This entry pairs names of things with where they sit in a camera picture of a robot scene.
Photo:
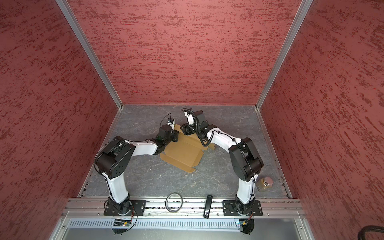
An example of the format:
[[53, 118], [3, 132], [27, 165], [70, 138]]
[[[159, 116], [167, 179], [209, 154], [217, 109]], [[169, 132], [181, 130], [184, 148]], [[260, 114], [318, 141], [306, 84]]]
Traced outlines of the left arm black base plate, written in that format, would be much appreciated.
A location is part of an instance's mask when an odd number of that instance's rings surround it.
[[104, 216], [142, 216], [146, 207], [145, 200], [125, 200], [120, 204], [108, 198], [104, 204]]

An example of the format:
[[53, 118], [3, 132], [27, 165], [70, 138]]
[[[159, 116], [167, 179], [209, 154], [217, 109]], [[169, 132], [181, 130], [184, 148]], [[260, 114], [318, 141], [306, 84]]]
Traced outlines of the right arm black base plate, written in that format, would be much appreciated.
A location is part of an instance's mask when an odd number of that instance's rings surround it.
[[250, 216], [253, 213], [253, 216], [260, 217], [263, 216], [263, 210], [261, 202], [255, 199], [251, 200], [248, 204], [243, 204], [239, 200], [224, 200], [223, 212], [224, 216]]

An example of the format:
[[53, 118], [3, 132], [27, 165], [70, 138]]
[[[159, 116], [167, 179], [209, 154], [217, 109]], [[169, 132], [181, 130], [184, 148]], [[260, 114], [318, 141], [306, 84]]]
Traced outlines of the brown cardboard box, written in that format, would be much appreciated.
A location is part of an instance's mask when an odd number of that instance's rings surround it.
[[196, 170], [195, 167], [200, 163], [205, 151], [214, 150], [216, 145], [211, 143], [208, 147], [204, 147], [197, 134], [184, 135], [180, 125], [176, 124], [175, 130], [179, 132], [178, 141], [170, 142], [160, 153], [160, 158], [187, 173], [192, 173]]

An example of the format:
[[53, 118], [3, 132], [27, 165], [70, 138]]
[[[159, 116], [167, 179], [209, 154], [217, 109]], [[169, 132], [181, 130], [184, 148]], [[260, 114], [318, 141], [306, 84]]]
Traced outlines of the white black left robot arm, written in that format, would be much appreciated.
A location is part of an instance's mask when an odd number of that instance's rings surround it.
[[145, 141], [131, 141], [115, 137], [100, 150], [94, 160], [95, 170], [105, 178], [110, 192], [108, 202], [122, 214], [129, 210], [130, 196], [124, 172], [132, 157], [162, 153], [171, 142], [178, 141], [174, 124], [160, 126], [157, 136]]

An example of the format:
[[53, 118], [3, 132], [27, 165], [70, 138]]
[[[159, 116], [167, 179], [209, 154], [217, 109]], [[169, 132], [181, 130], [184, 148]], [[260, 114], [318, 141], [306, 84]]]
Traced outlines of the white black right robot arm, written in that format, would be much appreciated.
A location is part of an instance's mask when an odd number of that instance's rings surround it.
[[229, 153], [232, 168], [239, 178], [236, 200], [248, 206], [255, 198], [256, 178], [264, 162], [250, 138], [236, 138], [213, 124], [209, 124], [202, 111], [183, 108], [187, 123], [181, 126], [185, 135], [195, 134], [203, 147], [214, 144]]

